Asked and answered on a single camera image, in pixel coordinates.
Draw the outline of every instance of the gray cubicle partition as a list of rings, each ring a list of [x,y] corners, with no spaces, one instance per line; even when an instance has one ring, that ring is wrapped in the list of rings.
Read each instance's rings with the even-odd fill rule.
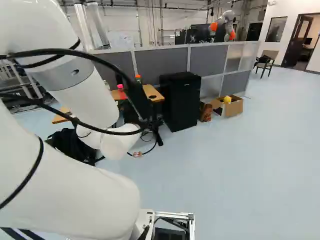
[[[190,71],[202,77],[200,97],[219,96],[246,91],[250,72],[257,57],[258,41],[183,44],[132,50],[94,50],[91,53],[110,61],[132,79],[140,74],[144,84],[159,85],[163,74]],[[96,64],[102,79],[116,88],[113,71]]]
[[[134,79],[135,70],[131,51],[110,52],[105,54],[97,54],[96,56],[116,65],[130,78]],[[108,82],[108,84],[110,85],[110,89],[117,89],[115,72],[100,63],[94,62],[94,65],[101,75],[102,79]]]
[[[143,84],[158,85],[160,75],[187,71],[188,48],[138,50],[135,60]]]

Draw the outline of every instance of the floor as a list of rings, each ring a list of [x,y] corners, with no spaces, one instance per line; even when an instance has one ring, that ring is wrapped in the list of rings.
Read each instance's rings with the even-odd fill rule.
[[[98,167],[131,178],[143,208],[195,213],[197,240],[319,239],[320,75],[274,67],[260,79],[261,71],[241,115],[176,133],[162,126],[163,147]],[[44,110],[14,116],[42,138],[71,127],[52,125]]]
[[[304,71],[304,70],[306,70],[308,63],[309,63],[308,61],[297,61],[296,65],[293,67],[293,69]]]

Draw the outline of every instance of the window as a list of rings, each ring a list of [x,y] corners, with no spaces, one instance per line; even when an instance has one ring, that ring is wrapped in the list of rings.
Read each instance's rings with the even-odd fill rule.
[[[273,17],[271,18],[268,33],[266,35],[266,42],[277,42],[281,41],[282,33],[284,32],[287,22],[287,17]]]

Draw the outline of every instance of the door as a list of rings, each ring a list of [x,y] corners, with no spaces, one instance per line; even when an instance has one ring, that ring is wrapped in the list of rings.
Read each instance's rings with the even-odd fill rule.
[[[313,17],[310,16],[300,16],[297,27],[294,34],[291,37],[288,48],[284,55],[281,67],[290,68],[294,67],[303,50],[303,44],[305,43]]]
[[[262,22],[250,23],[246,41],[258,41],[261,33]]]

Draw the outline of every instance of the yellow ball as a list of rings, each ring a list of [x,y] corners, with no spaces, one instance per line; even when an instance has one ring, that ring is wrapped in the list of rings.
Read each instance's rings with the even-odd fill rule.
[[[230,96],[225,96],[224,97],[224,99],[223,99],[223,102],[225,103],[225,104],[228,104],[228,103],[231,103],[231,97]]]

